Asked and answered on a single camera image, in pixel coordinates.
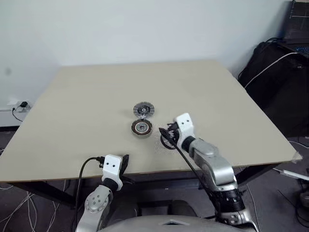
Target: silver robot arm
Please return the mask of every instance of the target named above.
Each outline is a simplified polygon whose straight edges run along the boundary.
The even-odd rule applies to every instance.
[[[194,126],[188,113],[174,119],[167,130],[160,128],[162,136],[171,144],[189,153],[202,170],[207,194],[215,207],[219,222],[255,229],[250,212],[243,203],[234,171],[229,162],[220,155],[219,149],[194,136]]]
[[[113,192],[119,191],[123,186],[120,179],[122,162],[123,158],[120,156],[105,156],[102,185],[88,195],[76,232],[96,232],[106,226]]]

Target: gray floor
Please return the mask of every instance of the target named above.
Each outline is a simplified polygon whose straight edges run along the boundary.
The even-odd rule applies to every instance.
[[[13,132],[0,132],[0,148],[5,147]],[[278,166],[278,169],[287,169],[297,172],[299,174],[307,175],[306,168],[309,167],[309,150],[299,145],[294,145],[296,150],[304,157],[304,159],[297,164],[285,163]],[[91,191],[95,187],[95,183],[98,180],[90,180],[87,182],[86,187]],[[50,184],[62,188],[63,181],[51,181]],[[69,193],[73,191],[74,182],[72,181]],[[253,180],[249,184],[249,188],[252,192],[254,202],[256,204],[257,216],[262,232],[307,232],[308,228],[301,226],[294,215],[294,208],[287,202],[278,192],[278,189],[288,197],[292,202],[296,201],[297,194],[300,191],[300,186],[296,180],[279,175],[275,171],[271,170],[259,178]],[[2,188],[7,187],[7,184],[1,184]],[[19,203],[26,197],[26,192],[12,188],[10,190],[0,190],[0,220],[7,217]],[[213,206],[210,203],[208,197],[202,190],[196,188],[170,188],[170,189],[153,189],[144,190],[134,196],[130,196],[136,199],[143,199],[148,201],[155,200],[185,200],[196,211],[200,217],[207,217],[213,215]],[[36,226],[37,232],[44,232],[47,230],[50,218],[54,212],[54,207],[51,201],[46,200],[39,196],[34,196],[33,200],[38,210],[38,222]],[[117,198],[117,201],[121,203],[125,201],[121,195]],[[251,213],[254,216],[254,208],[249,192],[244,193],[245,204],[251,209]],[[157,208],[152,209],[152,212],[148,214],[164,213],[164,209]],[[69,232],[70,222],[73,215],[73,210],[67,206],[61,205],[57,211],[55,222],[50,229],[51,232]],[[0,224],[0,231],[5,222]],[[24,204],[12,217],[10,223],[6,228],[7,232],[19,232],[19,231],[31,231],[28,221],[28,208],[27,204]]]

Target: laptop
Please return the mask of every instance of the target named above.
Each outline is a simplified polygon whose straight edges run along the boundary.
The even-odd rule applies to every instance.
[[[292,1],[284,30],[283,42],[278,44],[309,58],[309,0]]]

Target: table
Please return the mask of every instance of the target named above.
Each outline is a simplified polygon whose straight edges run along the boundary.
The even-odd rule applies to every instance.
[[[133,106],[147,101],[155,113],[147,139],[132,135]],[[256,165],[245,182],[297,152],[218,62],[142,63],[63,67],[39,97],[0,157],[0,181],[54,201],[74,198],[43,180],[77,178],[93,156],[130,154],[127,174],[188,170],[164,148],[158,127],[189,112],[196,136],[217,147],[233,166]],[[90,162],[83,177],[100,176]]]

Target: white cable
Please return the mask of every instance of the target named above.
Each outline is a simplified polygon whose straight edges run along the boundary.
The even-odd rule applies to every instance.
[[[29,206],[29,200],[32,204],[32,207],[34,209],[34,212],[35,212],[35,220],[34,220],[34,225],[32,225],[32,221],[31,221],[31,216],[30,216],[30,206]],[[33,202],[33,200],[29,197],[28,200],[27,200],[27,205],[28,205],[28,218],[29,218],[29,223],[30,223],[30,227],[31,227],[31,232],[36,232],[35,231],[35,226],[37,225],[37,218],[38,218],[38,215],[37,215],[37,209],[35,207],[35,204]]]
[[[16,211],[17,211],[29,198],[31,198],[32,196],[34,196],[34,194],[29,195],[29,196],[27,195],[27,197],[21,201],[21,203],[18,205],[18,207],[16,207],[16,209],[15,209],[9,216],[7,216],[5,219],[3,219],[3,220],[0,221],[0,223],[1,223],[1,222],[3,222],[3,221],[7,220],[7,222],[5,223],[5,225],[4,225],[4,227],[3,227],[2,232],[5,232],[5,229],[6,229],[7,225],[9,224],[9,221],[11,220],[12,216],[14,215],[14,213],[15,213],[15,212],[16,212]]]
[[[303,146],[304,148],[306,148],[306,149],[309,149],[309,146],[306,146],[306,145],[303,145],[303,144],[301,144],[301,143],[298,143],[298,142],[295,142],[295,141],[291,141],[291,140],[288,140],[290,143],[295,143],[295,144],[298,144],[298,145],[301,145],[301,146]]]
[[[64,183],[63,183],[63,189],[62,189],[62,191],[64,191],[64,190],[65,190],[65,188],[66,188],[66,180],[64,180]],[[60,203],[58,203],[58,205],[56,206],[55,202],[53,202],[53,205],[54,205],[54,209],[55,209],[55,211],[54,211],[54,213],[53,213],[53,215],[52,215],[52,218],[50,219],[49,226],[48,226],[48,228],[47,228],[47,231],[46,231],[46,232],[49,232],[50,228],[52,227],[52,225],[53,225],[53,223],[54,223],[54,221],[55,221],[55,218],[56,218],[56,212],[57,212],[57,209],[58,209],[58,208],[59,208],[59,206],[60,206]]]
[[[8,187],[8,188],[0,188],[1,190],[9,190],[9,189],[11,189],[11,188],[13,188],[14,186],[12,185],[12,186],[10,186],[10,187]]]
[[[292,55],[292,54],[297,54],[297,52],[291,52],[291,53],[288,53],[288,54],[285,54],[284,56],[280,57],[278,60],[272,62],[270,65],[268,65],[266,68],[264,68],[258,75],[256,75],[254,78],[252,78],[245,86],[245,88],[255,79],[257,78],[259,75],[261,75],[263,72],[265,72],[268,68],[270,68],[271,66],[273,66],[275,63],[277,63],[279,60],[289,56],[289,55]]]
[[[256,211],[256,206],[255,206],[254,198],[253,198],[253,195],[252,195],[252,193],[251,193],[251,190],[250,190],[248,184],[246,184],[246,186],[247,186],[247,189],[248,189],[248,191],[249,191],[249,193],[250,193],[250,196],[251,196],[251,199],[252,199],[252,202],[253,202],[253,207],[254,207],[254,213],[255,213],[257,228],[259,229],[259,231],[261,231],[261,230],[260,230],[259,219],[257,218],[257,211]]]

